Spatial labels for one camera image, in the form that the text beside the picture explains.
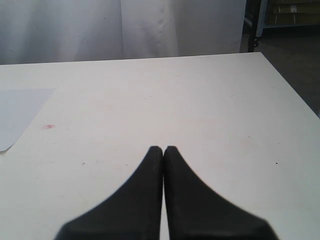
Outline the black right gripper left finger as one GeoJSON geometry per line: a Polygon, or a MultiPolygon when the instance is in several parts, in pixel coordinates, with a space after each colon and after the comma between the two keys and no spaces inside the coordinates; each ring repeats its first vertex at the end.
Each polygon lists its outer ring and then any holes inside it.
{"type": "Polygon", "coordinates": [[[57,240],[158,240],[163,152],[151,146],[130,178],[108,199],[62,226],[57,240]]]}

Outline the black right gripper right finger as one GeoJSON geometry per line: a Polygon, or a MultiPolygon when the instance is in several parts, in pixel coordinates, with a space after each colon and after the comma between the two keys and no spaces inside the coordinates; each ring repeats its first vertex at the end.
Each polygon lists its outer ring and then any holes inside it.
{"type": "Polygon", "coordinates": [[[172,240],[276,240],[269,223],[226,200],[189,167],[175,146],[164,152],[164,194],[172,240]]]}

